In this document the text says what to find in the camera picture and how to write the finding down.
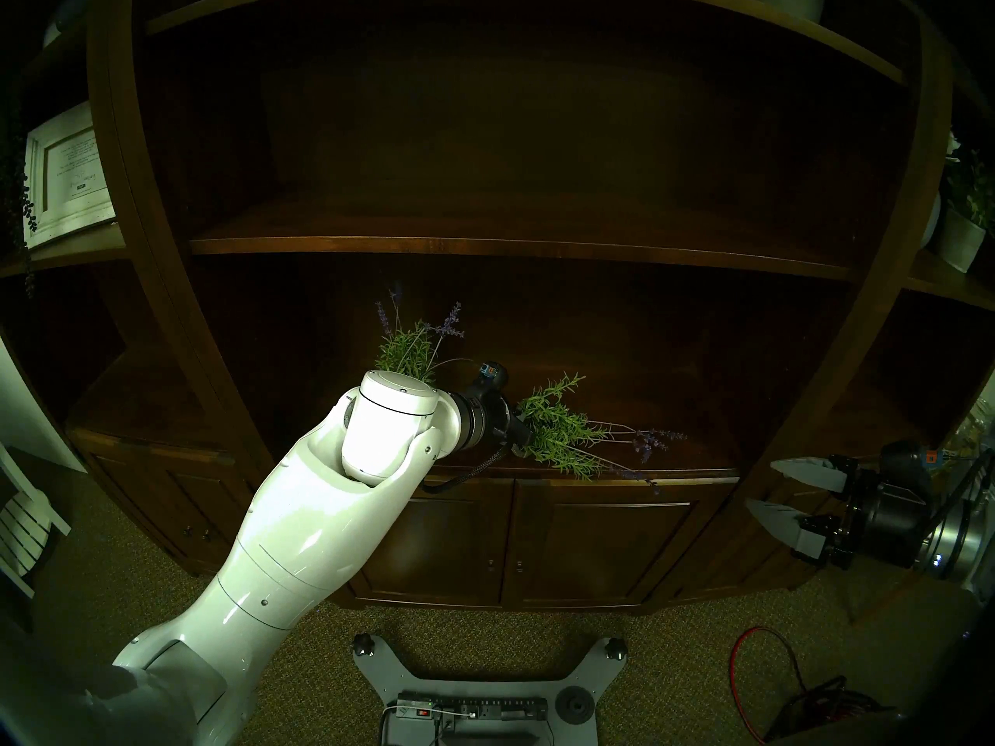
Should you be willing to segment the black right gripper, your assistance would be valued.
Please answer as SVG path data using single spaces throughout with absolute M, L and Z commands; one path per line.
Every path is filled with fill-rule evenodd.
M 782 476 L 838 494 L 845 512 L 810 515 L 758 499 L 745 505 L 794 558 L 807 564 L 846 570 L 861 555 L 910 570 L 935 505 L 925 457 L 919 443 L 897 441 L 882 447 L 875 469 L 844 455 L 773 460 L 769 467 Z

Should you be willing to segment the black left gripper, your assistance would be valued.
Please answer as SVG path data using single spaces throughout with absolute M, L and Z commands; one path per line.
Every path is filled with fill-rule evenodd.
M 512 451 L 532 446 L 535 432 L 515 412 L 503 395 L 508 370 L 496 362 L 483 362 L 477 378 L 467 387 L 469 435 L 467 448 L 495 440 Z

